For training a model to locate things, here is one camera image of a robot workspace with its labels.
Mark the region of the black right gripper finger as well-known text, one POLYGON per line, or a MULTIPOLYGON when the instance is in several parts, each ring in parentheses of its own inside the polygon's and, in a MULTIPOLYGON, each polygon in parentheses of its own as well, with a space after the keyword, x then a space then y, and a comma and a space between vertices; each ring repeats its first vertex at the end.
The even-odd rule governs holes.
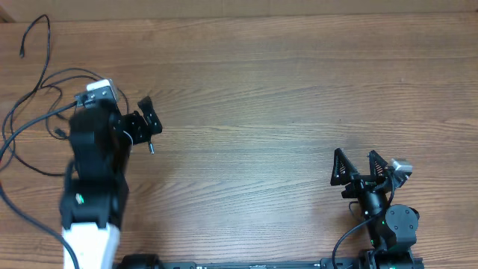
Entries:
POLYGON ((369 152, 368 158, 370 165, 370 175, 373 178, 382 176, 388 166, 388 162, 385 161, 375 150, 369 152))
POLYGON ((334 164, 330 179, 331 186, 347 185, 359 177, 356 167, 346 157, 341 148, 334 151, 334 164))

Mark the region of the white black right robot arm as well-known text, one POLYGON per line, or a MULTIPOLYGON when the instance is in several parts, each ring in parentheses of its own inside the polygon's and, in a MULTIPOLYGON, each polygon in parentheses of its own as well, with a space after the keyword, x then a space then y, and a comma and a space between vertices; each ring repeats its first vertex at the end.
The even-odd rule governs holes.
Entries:
POLYGON ((374 150, 367 157, 370 173, 364 175, 342 149, 334 151, 330 185, 345 187, 341 196, 350 199, 351 204, 359 205, 361 220, 338 239, 327 262, 334 269, 423 268, 423 259, 412 254, 412 246, 417 242, 419 212, 407 205, 392 203, 395 191, 412 174, 412 164, 399 158, 387 162, 374 150), (357 258, 338 258, 341 243, 363 227, 368 230, 372 248, 362 250, 357 258))

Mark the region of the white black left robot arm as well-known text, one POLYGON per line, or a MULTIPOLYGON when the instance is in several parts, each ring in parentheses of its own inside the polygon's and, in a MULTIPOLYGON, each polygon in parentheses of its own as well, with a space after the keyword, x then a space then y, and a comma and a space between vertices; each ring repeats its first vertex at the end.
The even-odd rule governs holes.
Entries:
POLYGON ((1 193, 5 204, 63 246, 64 268, 112 268, 120 242, 128 199, 125 170, 131 148, 150 143, 162 125, 149 97, 138 110, 122 115, 112 98, 84 102, 69 120, 73 158, 63 176, 56 232, 18 208, 1 193))

